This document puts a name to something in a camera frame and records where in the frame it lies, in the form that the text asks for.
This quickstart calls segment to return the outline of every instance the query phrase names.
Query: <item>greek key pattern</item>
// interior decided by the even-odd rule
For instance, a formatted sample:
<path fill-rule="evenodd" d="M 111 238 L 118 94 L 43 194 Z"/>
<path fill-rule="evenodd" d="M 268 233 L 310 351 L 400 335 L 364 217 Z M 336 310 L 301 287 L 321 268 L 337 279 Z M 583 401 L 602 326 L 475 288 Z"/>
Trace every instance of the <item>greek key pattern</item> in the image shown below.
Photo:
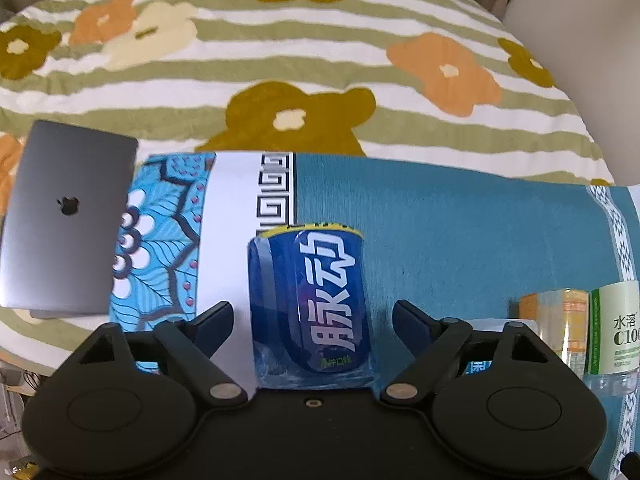
<path fill-rule="evenodd" d="M 259 235 L 273 227 L 295 223 L 295 160 L 293 153 L 263 153 L 258 174 L 255 215 Z"/>
<path fill-rule="evenodd" d="M 636 266 L 631 251 L 626 220 L 613 202 L 611 192 L 607 186 L 587 186 L 593 200 L 602 208 L 609 221 L 611 241 L 615 244 L 616 264 L 620 280 L 626 282 L 636 278 Z M 620 463 L 625 455 L 633 449 L 638 420 L 638 390 L 625 396 L 620 412 L 618 427 L 618 442 L 609 465 L 609 480 L 615 480 L 620 475 Z"/>

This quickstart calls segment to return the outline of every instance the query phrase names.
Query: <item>screw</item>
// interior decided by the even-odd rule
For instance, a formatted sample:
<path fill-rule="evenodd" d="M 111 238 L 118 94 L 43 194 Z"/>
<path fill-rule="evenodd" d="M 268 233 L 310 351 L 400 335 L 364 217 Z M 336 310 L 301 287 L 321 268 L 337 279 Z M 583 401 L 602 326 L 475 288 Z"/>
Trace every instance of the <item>screw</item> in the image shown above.
<path fill-rule="evenodd" d="M 212 386 L 209 394 L 214 399 L 231 400 L 242 394 L 242 388 L 233 383 L 220 383 Z"/>
<path fill-rule="evenodd" d="M 386 394 L 392 399 L 408 400 L 418 394 L 418 388 L 409 383 L 395 383 L 386 387 Z"/>

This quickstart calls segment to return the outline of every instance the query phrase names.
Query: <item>laptop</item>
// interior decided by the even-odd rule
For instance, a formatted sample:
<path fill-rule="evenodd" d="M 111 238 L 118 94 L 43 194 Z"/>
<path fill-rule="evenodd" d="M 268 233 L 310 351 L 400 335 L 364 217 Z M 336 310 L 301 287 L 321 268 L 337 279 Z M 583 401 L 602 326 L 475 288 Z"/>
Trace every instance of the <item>laptop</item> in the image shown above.
<path fill-rule="evenodd" d="M 138 141 L 36 121 L 0 243 L 0 305 L 36 318 L 106 314 Z"/>

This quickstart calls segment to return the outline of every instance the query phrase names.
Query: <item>blue bottle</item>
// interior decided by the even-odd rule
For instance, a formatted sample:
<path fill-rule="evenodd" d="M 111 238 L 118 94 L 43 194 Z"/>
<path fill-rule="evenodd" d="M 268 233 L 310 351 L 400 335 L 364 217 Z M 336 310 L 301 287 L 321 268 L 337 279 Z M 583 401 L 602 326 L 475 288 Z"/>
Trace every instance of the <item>blue bottle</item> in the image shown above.
<path fill-rule="evenodd" d="M 340 224 L 275 228 L 249 243 L 254 359 L 262 388 L 370 385 L 362 235 Z"/>

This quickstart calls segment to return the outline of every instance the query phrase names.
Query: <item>floral bedding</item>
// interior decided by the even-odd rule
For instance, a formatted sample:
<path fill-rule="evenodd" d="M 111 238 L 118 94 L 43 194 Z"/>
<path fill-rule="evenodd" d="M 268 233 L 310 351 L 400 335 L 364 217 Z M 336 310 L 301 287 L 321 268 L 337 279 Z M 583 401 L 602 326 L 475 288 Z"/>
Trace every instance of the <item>floral bedding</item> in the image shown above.
<path fill-rule="evenodd" d="M 552 75 L 472 0 L 43 0 L 0 25 L 0 213 L 36 119 L 135 136 L 139 160 L 331 153 L 612 182 Z M 15 316 L 0 309 L 5 349 L 86 335 Z"/>

